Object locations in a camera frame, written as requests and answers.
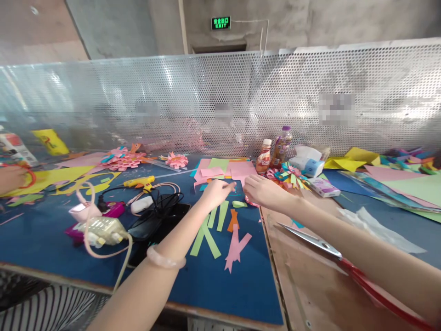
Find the scissors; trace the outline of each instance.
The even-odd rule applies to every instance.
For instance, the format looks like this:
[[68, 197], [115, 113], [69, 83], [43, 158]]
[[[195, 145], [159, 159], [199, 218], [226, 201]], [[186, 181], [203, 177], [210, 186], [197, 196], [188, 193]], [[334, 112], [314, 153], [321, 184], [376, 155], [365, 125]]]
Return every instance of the scissors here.
[[367, 293], [373, 296], [377, 301], [379, 301], [383, 306], [388, 308], [394, 314], [404, 319], [407, 323], [410, 323], [421, 330], [425, 330], [425, 331], [434, 330], [434, 328], [430, 326], [426, 321], [402, 310], [400, 307], [396, 306], [394, 303], [392, 303], [387, 298], [385, 298], [380, 293], [378, 293], [377, 290], [369, 284], [369, 281], [365, 276], [365, 274], [356, 266], [354, 266], [351, 262], [343, 258], [341, 253], [338, 250], [336, 250], [334, 247], [332, 247], [329, 243], [327, 243], [324, 240], [315, 238], [311, 235], [297, 231], [296, 229], [289, 227], [285, 224], [281, 224], [279, 222], [278, 224], [284, 227], [285, 229], [287, 229], [288, 231], [290, 231], [291, 233], [295, 234], [296, 236], [300, 237], [301, 239], [306, 240], [315, 247], [318, 247], [323, 251], [325, 251], [326, 253], [332, 255], [333, 260], [337, 264], [337, 266], [340, 269], [342, 269], [344, 272], [346, 272], [359, 286], [362, 287], [362, 289], [364, 289]]

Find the yellow glue gun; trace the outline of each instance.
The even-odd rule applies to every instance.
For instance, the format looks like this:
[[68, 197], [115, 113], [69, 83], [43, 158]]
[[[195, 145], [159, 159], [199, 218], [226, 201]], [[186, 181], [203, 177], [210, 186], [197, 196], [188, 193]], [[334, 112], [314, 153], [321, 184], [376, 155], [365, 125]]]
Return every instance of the yellow glue gun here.
[[127, 187], [135, 187], [135, 188], [144, 188], [144, 192], [151, 192], [152, 190], [152, 183], [155, 181], [155, 176], [149, 176], [149, 177], [141, 177], [137, 179], [131, 179], [124, 182], [124, 186]]

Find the forearm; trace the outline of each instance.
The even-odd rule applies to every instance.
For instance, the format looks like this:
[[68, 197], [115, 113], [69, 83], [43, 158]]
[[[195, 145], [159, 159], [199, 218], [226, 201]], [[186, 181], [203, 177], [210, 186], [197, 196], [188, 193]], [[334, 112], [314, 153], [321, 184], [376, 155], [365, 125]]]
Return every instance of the forearm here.
[[339, 250], [374, 283], [434, 324], [441, 312], [441, 271], [290, 196], [282, 211]]
[[[196, 204], [155, 248], [173, 261], [182, 260], [209, 211]], [[178, 269], [165, 269], [145, 259], [110, 298], [89, 331], [150, 330], [164, 308]]]

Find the hand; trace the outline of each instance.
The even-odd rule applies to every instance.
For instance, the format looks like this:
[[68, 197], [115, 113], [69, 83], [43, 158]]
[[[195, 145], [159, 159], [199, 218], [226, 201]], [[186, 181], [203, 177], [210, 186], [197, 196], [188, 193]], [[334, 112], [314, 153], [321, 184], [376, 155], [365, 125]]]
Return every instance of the hand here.
[[18, 166], [0, 168], [0, 195], [23, 186], [27, 173], [26, 169]]
[[214, 179], [205, 188], [198, 204], [206, 208], [207, 212], [210, 212], [224, 202], [230, 192], [234, 191], [235, 187], [235, 182], [228, 184], [219, 179]]
[[245, 178], [243, 191], [251, 202], [281, 213], [295, 199], [273, 181], [258, 175]]

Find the pink bangle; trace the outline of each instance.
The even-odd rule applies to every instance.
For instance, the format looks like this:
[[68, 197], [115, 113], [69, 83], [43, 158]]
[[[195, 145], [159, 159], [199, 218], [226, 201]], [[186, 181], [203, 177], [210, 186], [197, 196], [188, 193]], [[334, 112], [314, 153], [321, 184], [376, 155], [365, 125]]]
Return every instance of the pink bangle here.
[[147, 258], [157, 266], [163, 267], [165, 269], [181, 269], [185, 266], [185, 258], [178, 262], [172, 261], [155, 251], [155, 249], [153, 248], [154, 246], [156, 245], [152, 245], [147, 248]]

